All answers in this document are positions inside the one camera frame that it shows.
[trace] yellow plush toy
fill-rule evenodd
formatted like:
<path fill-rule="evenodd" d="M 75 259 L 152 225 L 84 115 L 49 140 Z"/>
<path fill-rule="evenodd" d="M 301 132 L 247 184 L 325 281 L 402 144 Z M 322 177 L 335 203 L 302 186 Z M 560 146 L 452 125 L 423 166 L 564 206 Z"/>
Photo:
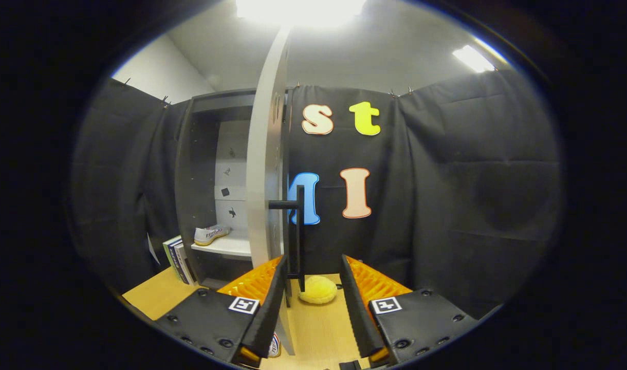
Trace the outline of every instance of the yellow plush toy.
<path fill-rule="evenodd" d="M 309 276 L 304 281 L 304 292 L 300 300 L 311 304 L 326 304 L 337 296 L 337 284 L 324 276 Z"/>

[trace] fluorescent light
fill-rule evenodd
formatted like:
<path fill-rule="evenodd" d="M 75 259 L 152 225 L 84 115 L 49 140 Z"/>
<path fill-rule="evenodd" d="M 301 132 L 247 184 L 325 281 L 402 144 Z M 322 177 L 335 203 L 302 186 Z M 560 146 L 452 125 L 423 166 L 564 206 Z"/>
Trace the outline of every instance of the fluorescent light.
<path fill-rule="evenodd" d="M 366 0 L 236 0 L 236 15 L 263 23 L 335 26 L 360 14 Z"/>
<path fill-rule="evenodd" d="M 492 63 L 489 63 L 484 56 L 480 55 L 479 52 L 469 45 L 466 45 L 462 49 L 453 51 L 453 56 L 478 73 L 485 72 L 486 70 L 495 70 Z"/>
<path fill-rule="evenodd" d="M 503 55 L 501 55 L 500 52 L 494 50 L 493 47 L 491 47 L 490 45 L 487 45 L 487 43 L 485 43 L 483 40 L 480 40 L 477 38 L 474 38 L 474 40 L 476 41 L 476 44 L 484 47 L 485 50 L 489 51 L 493 56 L 495 56 L 499 61 L 501 61 L 501 63 L 508 64 L 508 61 L 506 61 Z"/>

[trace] shelf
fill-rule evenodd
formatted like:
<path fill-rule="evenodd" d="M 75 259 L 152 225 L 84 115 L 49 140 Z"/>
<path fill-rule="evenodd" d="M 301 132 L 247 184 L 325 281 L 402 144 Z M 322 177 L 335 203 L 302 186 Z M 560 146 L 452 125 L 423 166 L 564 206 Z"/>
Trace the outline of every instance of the shelf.
<path fill-rule="evenodd" d="M 207 246 L 198 246 L 192 243 L 191 248 L 193 250 L 207 251 L 210 253 L 252 257 L 247 230 L 231 230 L 229 235 L 218 237 Z"/>

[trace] wooden table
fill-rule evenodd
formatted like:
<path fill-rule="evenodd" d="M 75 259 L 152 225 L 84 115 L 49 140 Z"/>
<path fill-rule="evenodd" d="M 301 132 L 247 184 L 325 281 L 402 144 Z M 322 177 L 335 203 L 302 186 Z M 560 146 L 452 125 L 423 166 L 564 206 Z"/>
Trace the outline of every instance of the wooden table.
<path fill-rule="evenodd" d="M 340 283 L 339 274 L 323 276 Z M 287 314 L 295 356 L 282 349 L 277 358 L 262 359 L 261 368 L 337 370 L 340 362 L 360 360 L 343 292 L 339 291 L 328 304 L 308 304 L 295 297 L 295 292 L 299 292 L 297 281 L 290 282 L 294 297 Z M 147 317 L 157 320 L 198 288 L 182 283 L 170 267 L 122 296 Z M 369 367 L 368 359 L 361 359 L 360 365 Z"/>

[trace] white ceiling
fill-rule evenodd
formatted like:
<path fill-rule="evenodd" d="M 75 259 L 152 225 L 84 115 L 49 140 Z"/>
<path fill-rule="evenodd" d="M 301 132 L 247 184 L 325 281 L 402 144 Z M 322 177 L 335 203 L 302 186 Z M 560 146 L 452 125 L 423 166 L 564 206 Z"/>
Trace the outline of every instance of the white ceiling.
<path fill-rule="evenodd" d="M 256 87 L 278 29 L 236 17 L 235 1 L 222 0 L 168 35 L 212 87 L 224 91 Z M 367 0 L 361 14 L 343 26 L 291 30 L 287 85 L 393 89 L 400 95 L 408 86 L 417 89 L 473 73 L 452 55 L 467 44 L 480 50 L 457 23 L 430 10 Z"/>

